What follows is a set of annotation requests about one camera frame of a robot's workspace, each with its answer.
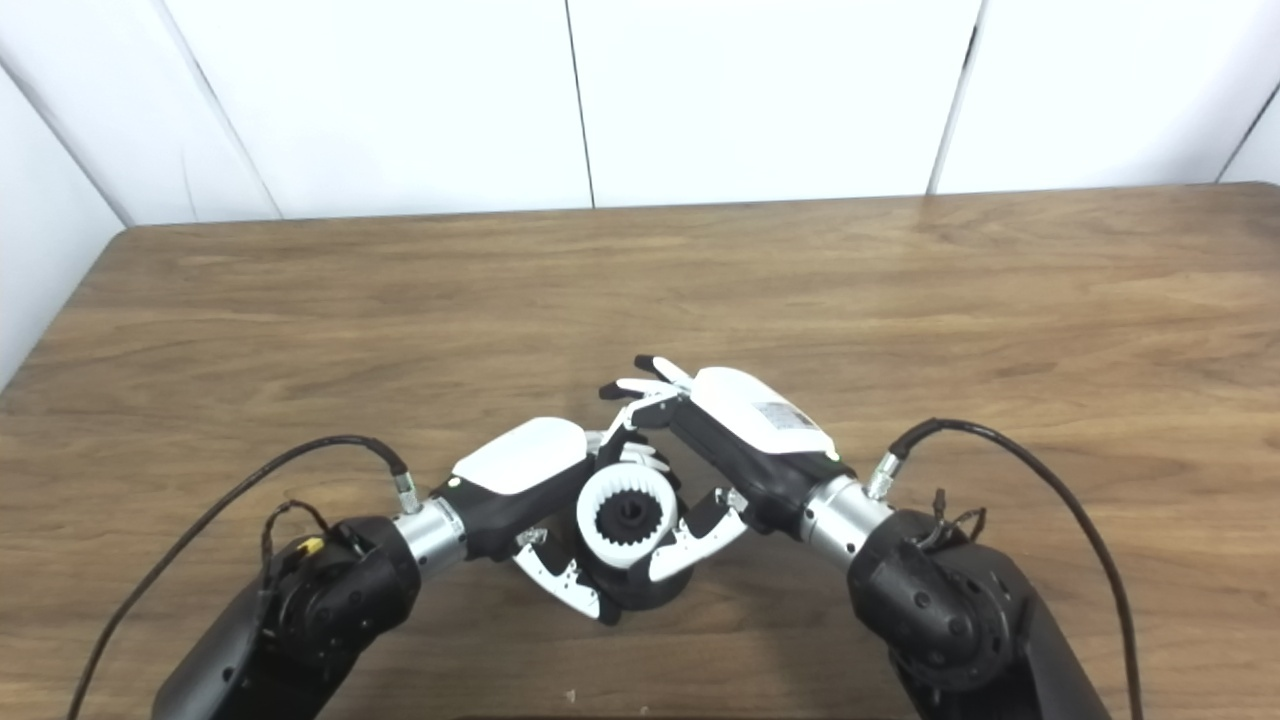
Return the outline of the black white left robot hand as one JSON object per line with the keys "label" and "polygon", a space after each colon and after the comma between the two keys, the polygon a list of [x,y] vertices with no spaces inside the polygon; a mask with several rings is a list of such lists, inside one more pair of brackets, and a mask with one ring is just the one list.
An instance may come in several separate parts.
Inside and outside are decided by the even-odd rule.
{"label": "black white left robot hand", "polygon": [[513,561],[548,594],[612,626],[631,605],[623,580],[675,527],[669,466],[626,441],[599,466],[598,434],[554,416],[507,430],[451,470],[397,528],[429,577],[462,561]]}

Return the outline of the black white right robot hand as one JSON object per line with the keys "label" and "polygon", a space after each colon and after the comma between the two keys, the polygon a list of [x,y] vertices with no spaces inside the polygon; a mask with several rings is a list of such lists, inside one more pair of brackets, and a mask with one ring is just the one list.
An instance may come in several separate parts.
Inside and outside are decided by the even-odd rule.
{"label": "black white right robot hand", "polygon": [[727,480],[660,537],[639,574],[667,580],[748,530],[788,536],[849,574],[884,512],[859,495],[852,469],[815,421],[746,372],[707,366],[687,374],[650,355],[635,363],[646,378],[599,389],[623,406],[603,436],[598,464],[620,459],[637,430],[667,429]]}

